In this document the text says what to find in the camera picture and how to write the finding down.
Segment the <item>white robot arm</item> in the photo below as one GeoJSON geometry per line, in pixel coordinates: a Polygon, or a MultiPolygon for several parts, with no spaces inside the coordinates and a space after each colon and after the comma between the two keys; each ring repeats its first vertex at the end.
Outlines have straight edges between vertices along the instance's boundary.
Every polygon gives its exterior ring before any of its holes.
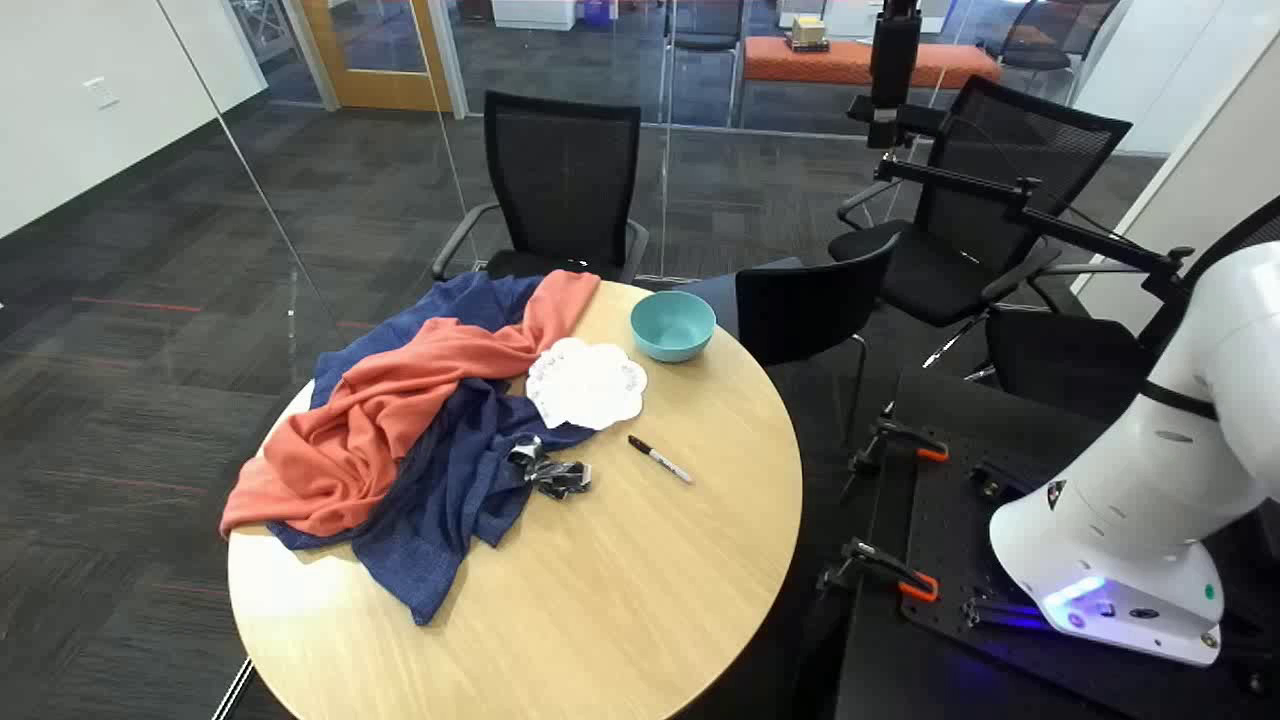
{"type": "Polygon", "coordinates": [[[1127,409],[986,514],[1003,574],[1059,634],[1206,669],[1228,590],[1206,536],[1280,496],[1280,237],[1260,202],[1166,300],[1127,409]]]}

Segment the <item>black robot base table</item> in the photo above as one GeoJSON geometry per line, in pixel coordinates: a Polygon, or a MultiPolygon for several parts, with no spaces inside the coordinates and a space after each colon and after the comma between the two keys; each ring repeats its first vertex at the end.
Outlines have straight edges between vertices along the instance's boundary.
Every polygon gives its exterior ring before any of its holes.
{"type": "Polygon", "coordinates": [[[1228,590],[1223,652],[1206,669],[1059,634],[995,565],[986,514],[1052,481],[1109,423],[936,372],[903,379],[887,420],[951,448],[910,488],[897,561],[936,574],[939,599],[898,594],[909,621],[1142,720],[1280,720],[1280,699],[1247,685],[1275,669],[1275,584],[1223,542],[1223,526],[1202,541],[1228,590]]]}

